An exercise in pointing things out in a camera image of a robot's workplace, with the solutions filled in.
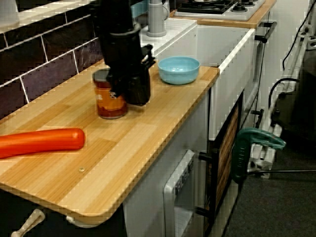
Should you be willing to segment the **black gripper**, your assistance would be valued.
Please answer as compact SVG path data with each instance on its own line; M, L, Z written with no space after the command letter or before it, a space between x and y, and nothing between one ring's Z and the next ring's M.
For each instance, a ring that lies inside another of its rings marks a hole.
M153 46L140 44L140 26L131 28L100 27L100 45L105 64L109 67L102 81L110 83L110 97L124 92L122 81L127 81L125 100L128 104L144 106L150 99L149 68L155 63Z

